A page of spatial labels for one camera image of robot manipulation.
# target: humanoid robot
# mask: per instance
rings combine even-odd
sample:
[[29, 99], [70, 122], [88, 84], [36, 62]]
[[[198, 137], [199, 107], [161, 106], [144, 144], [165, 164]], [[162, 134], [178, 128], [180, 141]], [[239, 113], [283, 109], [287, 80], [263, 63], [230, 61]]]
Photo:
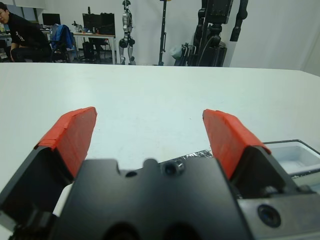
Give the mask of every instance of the humanoid robot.
[[122, 14], [122, 22], [123, 22], [123, 31], [124, 38], [119, 41], [119, 52], [120, 52], [120, 61], [122, 65], [126, 64], [126, 58], [124, 57], [125, 48], [128, 48], [128, 56], [129, 56], [129, 65], [136, 65], [135, 57], [132, 56], [132, 52], [134, 50], [135, 40], [131, 37], [132, 31], [132, 14], [129, 10], [129, 5], [131, 2], [129, 0], [124, 0], [122, 5], [124, 7], [124, 13]]

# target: plastic container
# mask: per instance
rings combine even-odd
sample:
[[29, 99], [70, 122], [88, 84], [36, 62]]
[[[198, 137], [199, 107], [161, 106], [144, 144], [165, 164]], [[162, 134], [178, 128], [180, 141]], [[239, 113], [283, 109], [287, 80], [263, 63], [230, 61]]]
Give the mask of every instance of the plastic container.
[[298, 185], [320, 193], [320, 153], [300, 140], [264, 143]]

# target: table surface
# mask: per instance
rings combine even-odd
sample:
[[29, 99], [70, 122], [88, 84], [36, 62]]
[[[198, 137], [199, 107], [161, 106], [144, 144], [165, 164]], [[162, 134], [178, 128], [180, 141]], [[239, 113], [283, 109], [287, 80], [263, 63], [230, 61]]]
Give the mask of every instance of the table surface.
[[302, 71], [1, 63], [0, 73], [0, 190], [62, 114], [89, 106], [98, 115], [87, 159], [121, 169], [210, 149], [204, 109], [237, 116], [263, 142], [320, 150], [320, 77]]
[[74, 36], [86, 36], [86, 37], [116, 37], [116, 35], [111, 34], [93, 34], [93, 33], [83, 33], [83, 32], [74, 32]]

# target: black jacket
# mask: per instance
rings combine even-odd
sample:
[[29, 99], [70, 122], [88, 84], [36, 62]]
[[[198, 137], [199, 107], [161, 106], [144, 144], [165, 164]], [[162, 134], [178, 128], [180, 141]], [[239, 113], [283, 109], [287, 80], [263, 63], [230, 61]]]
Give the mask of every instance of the black jacket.
[[35, 24], [10, 12], [8, 26], [12, 42], [24, 47], [44, 48], [49, 45], [47, 37]]

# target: man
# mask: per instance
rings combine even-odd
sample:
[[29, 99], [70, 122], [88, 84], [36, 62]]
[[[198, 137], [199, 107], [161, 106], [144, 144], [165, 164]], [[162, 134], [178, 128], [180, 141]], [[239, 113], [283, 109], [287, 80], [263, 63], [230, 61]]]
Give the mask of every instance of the man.
[[12, 38], [6, 54], [12, 62], [44, 61], [51, 55], [51, 47], [46, 36], [26, 19], [8, 11], [7, 5], [0, 2], [0, 23], [8, 24]]

